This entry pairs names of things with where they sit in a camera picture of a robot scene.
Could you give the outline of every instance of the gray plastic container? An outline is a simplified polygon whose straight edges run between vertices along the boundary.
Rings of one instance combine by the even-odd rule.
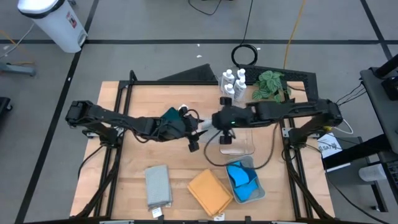
[[[239,157],[236,159],[232,159],[229,162],[237,162],[240,161],[242,166],[244,167],[254,167],[254,163],[253,163],[253,157],[252,156],[243,156],[243,157]],[[232,189],[232,193],[234,195],[235,201],[240,203],[240,204],[244,204],[244,203],[249,203],[249,202],[253,202],[255,200],[259,200],[262,199],[266,196],[266,191],[262,188],[262,185],[259,181],[259,178],[256,178],[256,184],[259,187],[258,189],[254,190],[252,192],[252,194],[250,195],[249,199],[247,199],[246,201],[241,201],[238,196],[235,195],[235,191],[234,191],[234,187],[233,187],[233,181],[231,180],[231,178],[228,175],[228,170],[225,167],[225,171],[226,174],[228,176],[229,179],[229,184],[231,185],[231,189]]]

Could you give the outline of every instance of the label sticker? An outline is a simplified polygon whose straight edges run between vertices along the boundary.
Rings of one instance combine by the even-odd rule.
[[[160,207],[159,208],[155,208],[155,209],[152,210],[152,216],[154,218],[157,218],[157,217],[159,217],[161,215],[162,215],[162,209]]]
[[[70,22],[70,24],[72,25],[73,28],[76,27],[77,22],[76,22],[75,18],[73,18],[72,14],[70,12],[68,12],[68,14],[67,14],[67,20]]]
[[[221,213],[214,217],[214,221],[224,221],[225,220],[225,213]]]

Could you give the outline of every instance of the white trash can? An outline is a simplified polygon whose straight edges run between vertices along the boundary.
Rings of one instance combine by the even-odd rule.
[[[19,0],[18,10],[31,18],[67,53],[76,53],[87,32],[66,0]]]

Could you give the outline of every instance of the plant leaf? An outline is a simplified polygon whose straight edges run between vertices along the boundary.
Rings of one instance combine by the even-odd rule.
[[[282,74],[280,73],[280,72],[274,72],[273,74],[272,74],[272,77],[273,78],[279,78],[279,77],[281,77],[282,76]]]
[[[290,96],[290,95],[292,94],[292,89],[288,86],[288,87],[286,88],[286,92],[287,92],[287,94]]]
[[[276,95],[274,96],[274,100],[275,100],[275,102],[280,103],[281,96],[280,96],[279,94],[276,94]]]
[[[260,94],[263,98],[267,98],[267,99],[271,96],[271,93],[266,90],[260,90]]]
[[[268,81],[272,78],[272,71],[266,71],[259,76],[260,81]]]
[[[277,85],[275,84],[275,80],[273,79],[267,81],[267,87],[271,93],[274,93],[278,89]]]
[[[264,88],[267,88],[267,81],[261,81],[260,82],[260,89],[264,89]]]
[[[282,89],[282,83],[280,82],[280,78],[275,78],[274,83],[277,89]]]
[[[254,100],[260,100],[262,98],[261,93],[259,90],[254,90],[251,98]]]

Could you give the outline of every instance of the potted plant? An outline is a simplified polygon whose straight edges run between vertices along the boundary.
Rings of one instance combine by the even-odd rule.
[[[283,99],[283,92],[291,94],[291,89],[287,86],[286,90],[282,87],[280,77],[284,75],[280,72],[266,71],[259,75],[259,80],[254,84],[259,87],[254,90],[252,99],[254,100],[275,100],[280,103]]]

